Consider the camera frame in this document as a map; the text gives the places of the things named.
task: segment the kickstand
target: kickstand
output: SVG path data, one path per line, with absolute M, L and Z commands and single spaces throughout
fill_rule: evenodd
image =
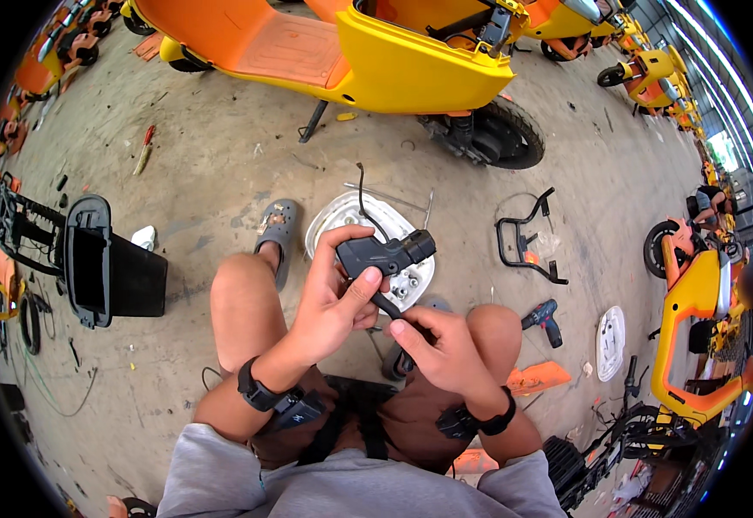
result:
M 537 264 L 532 264 L 526 261 L 524 258 L 524 253 L 527 251 L 527 247 L 529 243 L 535 240 L 537 237 L 537 234 L 532 235 L 528 239 L 525 235 L 520 233 L 520 226 L 522 224 L 527 224 L 532 219 L 534 219 L 535 215 L 537 214 L 538 209 L 542 209 L 543 216 L 548 216 L 548 196 L 555 192 L 554 187 L 550 187 L 547 192 L 544 192 L 540 195 L 540 197 L 535 202 L 534 208 L 532 208 L 531 214 L 529 214 L 529 217 L 527 217 L 525 220 L 518 220 L 517 218 L 500 218 L 497 220 L 497 222 L 494 224 L 495 228 L 497 229 L 497 253 L 500 254 L 500 261 L 503 262 L 503 264 L 506 264 L 506 266 L 512 267 L 512 268 L 531 268 L 533 270 L 536 270 L 540 272 L 541 275 L 546 277 L 549 282 L 554 284 L 569 284 L 568 279 L 565 278 L 558 278 L 558 264 L 556 261 L 549 261 L 548 262 L 548 271 L 542 269 Z M 503 248 L 503 225 L 505 223 L 511 223 L 515 225 L 515 233 L 517 235 L 517 240 L 515 243 L 515 250 L 517 251 L 517 257 L 518 261 L 509 261 L 506 259 L 506 251 Z
M 324 114 L 324 110 L 327 107 L 328 101 L 320 100 L 319 104 L 316 105 L 316 109 L 313 111 L 313 116 L 310 118 L 308 125 L 299 128 L 299 136 L 301 137 L 299 139 L 300 144 L 304 144 L 313 136 L 313 132 L 316 131 L 316 126 L 319 124 L 319 119 L 321 119 L 321 115 Z

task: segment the concrete floor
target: concrete floor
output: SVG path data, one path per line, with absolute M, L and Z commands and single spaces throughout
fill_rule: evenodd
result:
M 539 123 L 546 154 L 537 167 L 506 171 L 446 154 L 412 117 L 361 113 L 337 122 L 335 116 L 348 111 L 338 105 L 322 119 L 327 126 L 300 145 L 296 129 L 309 119 L 312 99 L 218 72 L 183 74 L 159 58 L 144 62 L 131 52 L 140 41 L 117 20 L 101 42 L 98 62 L 79 71 L 40 129 L 5 165 L 22 179 L 25 196 L 52 205 L 60 194 L 54 190 L 60 171 L 66 173 L 64 192 L 72 202 L 84 189 L 102 195 L 112 207 L 114 232 L 127 238 L 154 225 L 156 251 L 169 261 L 163 318 L 115 317 L 111 327 L 90 331 L 72 316 L 67 299 L 57 296 L 54 279 L 35 275 L 32 289 L 51 297 L 56 329 L 54 340 L 43 337 L 35 366 L 23 365 L 19 328 L 9 324 L 15 368 L 0 359 L 0 380 L 17 382 L 17 373 L 43 469 L 85 515 L 105 516 L 107 494 L 159 502 L 176 437 L 205 393 L 202 368 L 217 367 L 208 292 L 219 261 L 251 249 L 259 212 L 276 198 L 301 204 L 304 232 L 345 191 L 342 182 L 358 179 L 356 161 L 365 164 L 368 186 L 417 205 L 425 205 L 436 187 L 428 229 L 438 244 L 437 273 L 428 291 L 444 295 L 455 311 L 489 302 L 492 287 L 495 302 L 521 314 L 549 297 L 558 301 L 563 347 L 553 350 L 540 329 L 528 330 L 517 364 L 523 369 L 554 360 L 573 378 L 547 390 L 527 412 L 545 438 L 581 427 L 576 444 L 585 448 L 596 430 L 592 403 L 622 393 L 626 366 L 608 383 L 583 373 L 586 362 L 595 366 L 596 328 L 610 306 L 621 306 L 626 315 L 625 358 L 637 354 L 640 370 L 651 365 L 655 347 L 646 334 L 658 326 L 665 285 L 645 271 L 641 243 L 665 215 L 684 212 L 684 197 L 699 184 L 699 156 L 672 121 L 633 118 L 622 88 L 595 84 L 598 72 L 619 59 L 616 50 L 559 65 L 540 54 L 537 42 L 520 43 L 535 52 L 512 58 L 518 75 L 505 91 Z M 36 105 L 28 111 L 32 125 L 39 110 Z M 156 126 L 154 152 L 143 175 L 133 177 L 150 124 Z M 401 145 L 406 140 L 413 149 Z M 549 198 L 550 220 L 562 240 L 552 259 L 568 286 L 506 268 L 496 252 L 495 220 L 525 216 L 534 198 L 520 195 L 539 195 L 550 186 L 556 189 Z M 422 225 L 421 213 L 394 208 Z M 530 229 L 549 231 L 549 224 L 536 218 Z M 291 268 L 281 293 L 288 322 L 309 260 L 299 253 Z M 82 360 L 78 370 L 69 337 Z M 390 343 L 376 340 L 387 351 Z M 349 342 L 320 368 L 382 380 L 368 337 L 354 333 Z M 691 369 L 687 356 L 684 351 L 684 377 Z M 81 403 L 92 382 L 87 373 L 95 367 L 85 407 L 71 418 L 47 404 L 44 388 L 30 386 L 39 384 L 36 369 L 60 411 L 69 414 Z M 217 376 L 207 373 L 207 380 L 214 384 Z M 642 396 L 651 403 L 648 389 L 649 376 Z M 605 408 L 617 411 L 619 405 Z M 624 461 L 621 471 L 634 464 Z M 573 514 L 605 516 L 614 484 L 612 477 L 603 482 Z M 607 496 L 593 505 L 600 492 Z

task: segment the wrist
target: wrist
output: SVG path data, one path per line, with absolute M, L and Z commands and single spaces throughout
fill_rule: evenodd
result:
M 497 415 L 504 415 L 509 409 L 508 396 L 493 380 L 464 397 L 466 409 L 478 421 L 487 421 Z
M 305 365 L 306 360 L 300 358 L 298 348 L 288 337 L 285 335 L 279 343 L 258 357 L 250 370 L 253 379 L 276 394 L 295 387 L 311 366 Z

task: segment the gray shirt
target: gray shirt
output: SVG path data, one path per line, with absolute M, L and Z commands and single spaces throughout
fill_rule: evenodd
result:
M 566 517 L 540 450 L 487 471 L 474 489 L 355 449 L 308 466 L 262 470 L 247 447 L 206 424 L 188 424 L 175 445 L 158 517 L 237 515 Z

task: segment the rear shock absorber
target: rear shock absorber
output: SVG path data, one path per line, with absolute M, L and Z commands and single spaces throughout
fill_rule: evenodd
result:
M 470 146 L 474 135 L 474 112 L 466 117 L 452 117 L 451 134 L 454 140 L 464 148 Z

